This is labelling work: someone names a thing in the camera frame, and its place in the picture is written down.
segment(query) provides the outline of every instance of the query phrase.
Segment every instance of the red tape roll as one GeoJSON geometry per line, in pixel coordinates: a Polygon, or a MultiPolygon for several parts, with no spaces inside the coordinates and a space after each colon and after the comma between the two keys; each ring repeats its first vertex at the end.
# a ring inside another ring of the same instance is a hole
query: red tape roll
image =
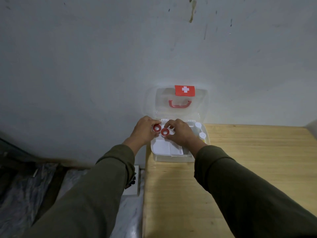
{"type": "Polygon", "coordinates": [[[161,125],[159,125],[159,124],[154,125],[154,126],[153,126],[153,130],[154,130],[155,132],[160,132],[160,131],[161,131],[161,125]]]}
{"type": "Polygon", "coordinates": [[[170,131],[168,130],[168,128],[163,128],[162,130],[161,130],[161,135],[162,136],[167,136],[167,135],[169,135],[170,134],[170,131]]]}

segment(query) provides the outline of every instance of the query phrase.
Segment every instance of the open lid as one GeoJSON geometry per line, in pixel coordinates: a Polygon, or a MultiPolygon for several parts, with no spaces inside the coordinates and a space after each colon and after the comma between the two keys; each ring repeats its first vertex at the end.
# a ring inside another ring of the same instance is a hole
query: open lid
{"type": "Polygon", "coordinates": [[[147,91],[144,113],[155,119],[203,122],[208,110],[208,91],[194,86],[154,87],[147,91]]]}

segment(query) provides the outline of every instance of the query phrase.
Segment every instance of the wood grain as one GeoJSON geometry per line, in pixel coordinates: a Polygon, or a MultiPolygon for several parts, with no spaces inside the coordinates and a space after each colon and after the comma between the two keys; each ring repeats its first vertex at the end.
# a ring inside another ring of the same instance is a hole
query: wood grain
{"type": "MultiPolygon", "coordinates": [[[[205,124],[212,145],[317,216],[317,141],[305,128],[205,124]]],[[[233,237],[193,163],[157,162],[146,152],[143,235],[233,237]]]]}

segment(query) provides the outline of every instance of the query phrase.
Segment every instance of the red label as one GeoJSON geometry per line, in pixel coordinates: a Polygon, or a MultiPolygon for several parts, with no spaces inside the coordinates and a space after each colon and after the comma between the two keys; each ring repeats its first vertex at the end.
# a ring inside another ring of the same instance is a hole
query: red label
{"type": "Polygon", "coordinates": [[[195,96],[195,86],[175,85],[175,95],[176,96],[194,97],[195,96]]]}

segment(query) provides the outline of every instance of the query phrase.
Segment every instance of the sleeve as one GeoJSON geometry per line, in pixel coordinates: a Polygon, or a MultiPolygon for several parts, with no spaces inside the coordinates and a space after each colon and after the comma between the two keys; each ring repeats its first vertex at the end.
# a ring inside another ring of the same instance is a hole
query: sleeve
{"type": "Polygon", "coordinates": [[[133,151],[114,146],[22,237],[109,237],[133,176],[133,151]]]}
{"type": "Polygon", "coordinates": [[[219,147],[200,149],[194,176],[235,237],[317,237],[313,214],[219,147]]]}

